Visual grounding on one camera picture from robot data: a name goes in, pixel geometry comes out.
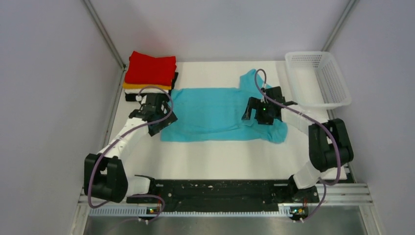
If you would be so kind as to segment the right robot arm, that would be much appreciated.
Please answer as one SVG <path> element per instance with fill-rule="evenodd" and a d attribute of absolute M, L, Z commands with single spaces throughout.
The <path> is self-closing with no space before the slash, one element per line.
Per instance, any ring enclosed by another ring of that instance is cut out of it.
<path fill-rule="evenodd" d="M 322 183 L 333 186 L 340 181 L 341 168 L 354 158 L 351 142 L 343 120 L 326 119 L 305 111 L 284 97 L 250 97 L 242 120 L 251 120 L 252 111 L 259 124 L 282 121 L 304 133 L 308 138 L 308 160 L 289 177 L 287 196 L 294 202 L 307 195 L 307 189 Z"/>

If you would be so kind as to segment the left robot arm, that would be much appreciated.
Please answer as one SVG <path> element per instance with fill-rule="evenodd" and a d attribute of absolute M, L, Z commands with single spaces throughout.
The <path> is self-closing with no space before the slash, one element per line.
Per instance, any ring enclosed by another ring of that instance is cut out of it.
<path fill-rule="evenodd" d="M 157 189 L 152 177 L 139 175 L 126 169 L 124 163 L 132 155 L 138 142 L 152 137 L 177 121 L 173 102 L 168 94 L 147 94 L 140 106 L 127 117 L 125 124 L 109 144 L 84 161 L 84 193 L 89 205 L 92 198 L 104 202 L 121 202 L 138 195 L 144 202 L 152 202 Z"/>

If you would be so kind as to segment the turquoise t shirt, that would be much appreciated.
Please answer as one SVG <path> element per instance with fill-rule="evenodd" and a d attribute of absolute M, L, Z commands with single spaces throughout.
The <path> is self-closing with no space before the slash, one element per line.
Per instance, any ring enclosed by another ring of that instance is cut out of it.
<path fill-rule="evenodd" d="M 262 98 L 257 85 L 262 85 L 263 79 L 255 76 L 255 72 L 252 69 L 240 76 L 238 88 L 173 90 L 171 97 L 177 121 L 161 131 L 161 141 L 284 142 L 288 134 L 286 123 L 275 120 L 272 125 L 261 125 L 254 118 L 242 120 L 249 98 Z"/>

